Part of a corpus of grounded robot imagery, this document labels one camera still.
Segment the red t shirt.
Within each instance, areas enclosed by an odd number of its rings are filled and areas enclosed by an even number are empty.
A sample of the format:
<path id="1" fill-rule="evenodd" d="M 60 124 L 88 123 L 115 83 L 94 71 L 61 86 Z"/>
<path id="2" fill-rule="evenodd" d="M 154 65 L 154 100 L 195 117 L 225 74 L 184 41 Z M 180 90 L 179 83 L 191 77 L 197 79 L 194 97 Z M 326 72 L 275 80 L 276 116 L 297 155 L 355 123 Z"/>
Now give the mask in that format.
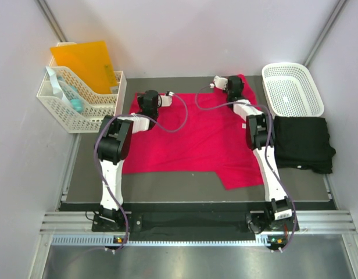
<path id="1" fill-rule="evenodd" d="M 225 106 L 226 94 L 180 94 L 159 109 L 158 124 L 133 134 L 123 174 L 213 171 L 227 190 L 262 184 L 246 144 L 246 123 Z"/>

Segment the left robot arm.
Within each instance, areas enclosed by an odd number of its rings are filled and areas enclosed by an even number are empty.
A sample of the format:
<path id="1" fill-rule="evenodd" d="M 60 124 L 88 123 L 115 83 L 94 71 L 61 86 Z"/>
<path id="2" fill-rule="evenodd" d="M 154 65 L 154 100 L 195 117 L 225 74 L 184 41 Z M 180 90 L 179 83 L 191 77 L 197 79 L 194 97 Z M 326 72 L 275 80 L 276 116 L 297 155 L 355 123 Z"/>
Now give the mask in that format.
<path id="1" fill-rule="evenodd" d="M 154 121 L 159 115 L 158 109 L 163 103 L 162 97 L 155 90 L 139 93 L 137 102 L 137 116 L 106 116 L 99 129 L 100 141 L 94 147 L 104 180 L 102 199 L 98 212 L 94 215 L 92 231 L 112 232 L 126 228 L 121 209 L 123 163 L 130 150 L 132 135 L 154 127 Z"/>

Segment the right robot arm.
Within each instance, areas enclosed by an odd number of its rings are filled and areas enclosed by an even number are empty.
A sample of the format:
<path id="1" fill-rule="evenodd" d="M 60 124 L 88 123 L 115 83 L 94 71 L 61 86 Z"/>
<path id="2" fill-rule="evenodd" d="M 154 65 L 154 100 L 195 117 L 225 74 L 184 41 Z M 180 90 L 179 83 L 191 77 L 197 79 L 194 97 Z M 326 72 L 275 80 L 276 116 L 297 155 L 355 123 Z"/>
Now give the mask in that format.
<path id="1" fill-rule="evenodd" d="M 275 162 L 272 116 L 267 107 L 258 108 L 247 100 L 243 94 L 245 84 L 239 76 L 229 76 L 226 80 L 226 101 L 246 122 L 246 144 L 257 159 L 262 175 L 266 202 L 264 225 L 280 230 L 292 220 L 294 209 Z"/>

